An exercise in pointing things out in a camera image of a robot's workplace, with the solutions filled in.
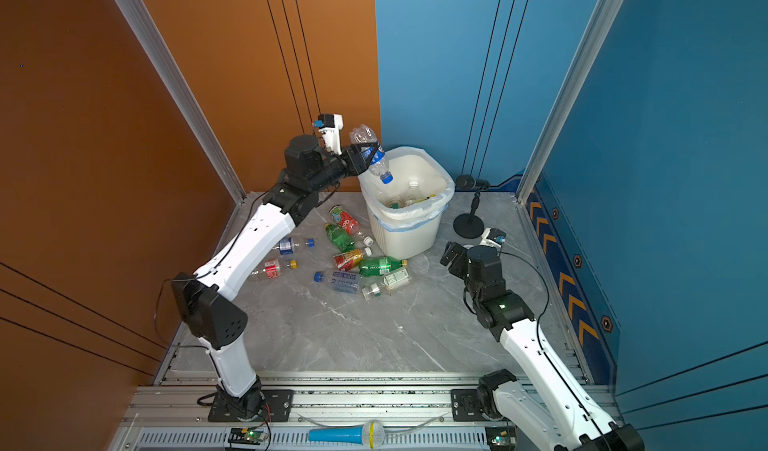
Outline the bright lime green bottle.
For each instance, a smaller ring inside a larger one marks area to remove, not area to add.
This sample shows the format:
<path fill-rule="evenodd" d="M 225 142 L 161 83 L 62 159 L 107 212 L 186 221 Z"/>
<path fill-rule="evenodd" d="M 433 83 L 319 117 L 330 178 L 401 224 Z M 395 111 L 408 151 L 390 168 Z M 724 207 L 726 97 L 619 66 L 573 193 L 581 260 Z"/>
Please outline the bright lime green bottle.
<path fill-rule="evenodd" d="M 427 197 L 419 198 L 419 199 L 393 200 L 389 203 L 388 207 L 393 210 L 404 209 L 406 207 L 428 201 L 434 197 L 435 195 L 429 195 Z"/>

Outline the small clear white-label bottle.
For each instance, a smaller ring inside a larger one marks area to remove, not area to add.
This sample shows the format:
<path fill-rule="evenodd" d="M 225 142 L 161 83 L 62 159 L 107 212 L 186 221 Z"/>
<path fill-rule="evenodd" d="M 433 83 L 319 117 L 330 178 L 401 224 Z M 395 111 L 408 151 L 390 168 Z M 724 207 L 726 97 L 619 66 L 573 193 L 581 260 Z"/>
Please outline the small clear white-label bottle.
<path fill-rule="evenodd" d="M 405 268 L 392 271 L 361 289 L 361 294 L 366 301 L 392 294 L 395 290 L 409 284 L 411 274 Z"/>

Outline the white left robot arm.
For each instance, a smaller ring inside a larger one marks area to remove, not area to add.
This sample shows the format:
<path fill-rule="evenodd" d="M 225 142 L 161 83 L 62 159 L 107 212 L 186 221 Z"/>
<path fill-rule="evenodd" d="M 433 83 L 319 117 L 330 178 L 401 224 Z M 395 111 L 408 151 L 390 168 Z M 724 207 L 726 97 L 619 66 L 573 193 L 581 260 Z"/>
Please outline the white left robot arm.
<path fill-rule="evenodd" d="M 226 404 L 235 419 L 251 421 L 265 405 L 243 339 L 248 316 L 235 305 L 235 298 L 256 265 L 318 207 L 321 191 L 363 174 L 379 150 L 375 140 L 335 153 L 323 149 L 314 136 L 293 138 L 277 183 L 238 234 L 195 273 L 171 279 L 182 321 L 206 349 L 216 371 L 214 399 Z"/>

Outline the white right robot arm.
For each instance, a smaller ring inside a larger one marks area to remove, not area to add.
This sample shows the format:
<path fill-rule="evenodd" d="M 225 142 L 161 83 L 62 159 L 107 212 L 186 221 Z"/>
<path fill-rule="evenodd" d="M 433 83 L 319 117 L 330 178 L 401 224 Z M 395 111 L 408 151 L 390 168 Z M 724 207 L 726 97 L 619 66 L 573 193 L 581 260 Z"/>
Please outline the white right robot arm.
<path fill-rule="evenodd" d="M 590 396 L 550 347 L 535 313 L 503 278 L 499 252 L 489 246 L 446 245 L 441 264 L 460 278 L 478 322 L 521 367 L 539 399 L 507 370 L 483 376 L 481 409 L 508 420 L 539 450 L 643 450 L 630 424 L 619 424 Z"/>

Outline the clear cola bottle yellow cap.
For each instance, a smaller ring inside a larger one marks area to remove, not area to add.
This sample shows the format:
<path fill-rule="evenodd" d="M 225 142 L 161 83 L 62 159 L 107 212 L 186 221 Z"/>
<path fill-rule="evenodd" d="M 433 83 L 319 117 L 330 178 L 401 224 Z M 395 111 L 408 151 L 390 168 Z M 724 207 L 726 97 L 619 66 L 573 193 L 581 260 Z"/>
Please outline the clear cola bottle yellow cap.
<path fill-rule="evenodd" d="M 254 268 L 249 278 L 255 281 L 274 280 L 282 275 L 298 269 L 298 263 L 295 259 L 275 258 L 265 260 Z"/>

